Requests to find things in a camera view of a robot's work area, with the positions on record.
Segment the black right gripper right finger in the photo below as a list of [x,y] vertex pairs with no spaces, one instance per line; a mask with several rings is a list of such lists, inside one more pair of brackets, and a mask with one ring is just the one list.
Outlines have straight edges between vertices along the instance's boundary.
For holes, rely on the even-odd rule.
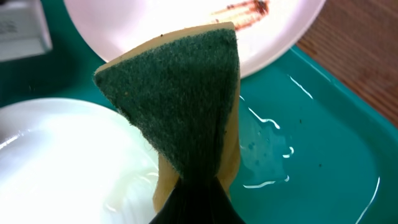
[[199,191],[197,206],[199,224],[245,224],[217,177]]

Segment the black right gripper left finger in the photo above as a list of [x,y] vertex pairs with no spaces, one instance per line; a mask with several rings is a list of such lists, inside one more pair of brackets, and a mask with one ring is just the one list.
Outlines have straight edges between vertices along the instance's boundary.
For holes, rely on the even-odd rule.
[[178,179],[160,212],[150,224],[191,224],[193,223],[194,204],[197,200],[195,189]]

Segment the green yellow sponge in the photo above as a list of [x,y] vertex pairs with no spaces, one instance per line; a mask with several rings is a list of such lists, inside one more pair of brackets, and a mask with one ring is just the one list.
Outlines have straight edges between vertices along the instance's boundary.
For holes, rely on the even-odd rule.
[[159,155],[156,212],[179,180],[216,177],[229,192],[240,164],[233,23],[162,34],[100,66],[93,80]]

